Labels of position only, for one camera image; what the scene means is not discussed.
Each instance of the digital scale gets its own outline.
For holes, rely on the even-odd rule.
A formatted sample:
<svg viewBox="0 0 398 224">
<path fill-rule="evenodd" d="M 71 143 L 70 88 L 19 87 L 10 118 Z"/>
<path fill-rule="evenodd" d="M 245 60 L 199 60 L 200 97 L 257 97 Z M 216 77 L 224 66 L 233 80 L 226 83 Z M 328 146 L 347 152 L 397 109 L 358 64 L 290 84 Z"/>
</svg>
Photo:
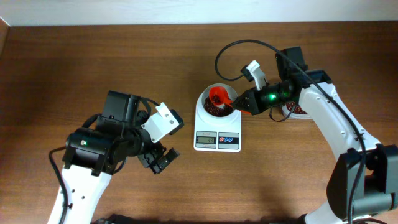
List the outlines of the digital scale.
<svg viewBox="0 0 398 224">
<path fill-rule="evenodd" d="M 241 121 L 242 114 L 233 110 L 230 115 L 216 117 L 204 108 L 205 100 L 209 97 L 210 89 L 222 86 L 228 92 L 228 97 L 235 100 L 238 94 L 229 85 L 217 83 L 209 86 L 197 101 L 195 112 L 195 135 L 193 148 L 197 151 L 239 152 L 241 150 Z"/>
</svg>

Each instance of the red scoop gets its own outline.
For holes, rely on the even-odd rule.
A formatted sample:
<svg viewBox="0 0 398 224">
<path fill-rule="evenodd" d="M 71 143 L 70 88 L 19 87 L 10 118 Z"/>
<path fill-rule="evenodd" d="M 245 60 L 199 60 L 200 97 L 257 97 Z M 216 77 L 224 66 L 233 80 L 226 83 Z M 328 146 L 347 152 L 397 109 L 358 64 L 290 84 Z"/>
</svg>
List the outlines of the red scoop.
<svg viewBox="0 0 398 224">
<path fill-rule="evenodd" d="M 210 101 L 215 105 L 229 105 L 231 106 L 232 100 L 228 98 L 228 92 L 222 86 L 214 86 L 209 92 Z"/>
</svg>

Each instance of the white background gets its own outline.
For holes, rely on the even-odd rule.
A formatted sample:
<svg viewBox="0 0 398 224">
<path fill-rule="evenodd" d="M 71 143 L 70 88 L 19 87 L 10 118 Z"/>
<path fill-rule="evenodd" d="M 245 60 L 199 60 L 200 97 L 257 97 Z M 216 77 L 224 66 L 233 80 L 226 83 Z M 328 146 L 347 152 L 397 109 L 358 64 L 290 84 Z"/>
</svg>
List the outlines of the white background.
<svg viewBox="0 0 398 224">
<path fill-rule="evenodd" d="M 398 0 L 0 0 L 11 26 L 398 20 Z"/>
</svg>

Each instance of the white mounting bracket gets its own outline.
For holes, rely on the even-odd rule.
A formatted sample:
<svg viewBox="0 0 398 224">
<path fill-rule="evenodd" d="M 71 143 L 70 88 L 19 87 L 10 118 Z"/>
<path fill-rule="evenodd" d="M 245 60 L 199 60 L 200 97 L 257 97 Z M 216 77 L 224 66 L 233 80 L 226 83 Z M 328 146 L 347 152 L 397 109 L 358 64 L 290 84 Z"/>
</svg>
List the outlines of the white mounting bracket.
<svg viewBox="0 0 398 224">
<path fill-rule="evenodd" d="M 257 63 L 256 60 L 252 61 L 246 69 L 250 72 L 253 76 L 254 81 L 256 82 L 257 90 L 261 90 L 262 87 L 266 86 L 268 83 L 266 74 L 262 72 L 260 69 L 260 65 Z"/>
<path fill-rule="evenodd" d="M 142 128 L 149 133 L 153 143 L 158 142 L 166 134 L 179 126 L 178 121 L 164 103 L 161 103 L 155 108 L 157 113 L 149 117 L 147 122 L 142 125 Z"/>
</svg>

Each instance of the wooden tabletop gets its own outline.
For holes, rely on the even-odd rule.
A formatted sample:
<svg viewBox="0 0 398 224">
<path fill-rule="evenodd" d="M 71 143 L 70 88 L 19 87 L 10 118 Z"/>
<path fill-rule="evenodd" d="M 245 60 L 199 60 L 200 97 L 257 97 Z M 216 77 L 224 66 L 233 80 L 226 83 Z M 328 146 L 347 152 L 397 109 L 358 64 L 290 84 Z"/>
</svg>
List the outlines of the wooden tabletop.
<svg viewBox="0 0 398 224">
<path fill-rule="evenodd" d="M 243 116 L 241 152 L 193 149 L 200 93 L 214 83 L 238 94 L 253 87 L 245 79 L 224 82 L 214 71 L 217 53 L 239 39 L 301 46 L 309 67 L 329 74 L 358 121 L 383 144 L 398 144 L 398 22 L 11 27 L 0 59 L 0 222 L 47 222 L 58 189 L 47 154 L 102 112 L 109 90 L 165 102 L 185 127 L 162 139 L 181 156 L 160 175 L 128 160 L 94 220 L 112 213 L 277 220 L 317 209 L 335 159 L 313 121 Z M 229 49 L 220 71 L 235 77 L 254 59 L 271 83 L 279 81 L 274 52 L 260 45 Z M 61 168 L 62 153 L 55 158 Z M 379 218 L 398 223 L 398 211 Z"/>
</svg>

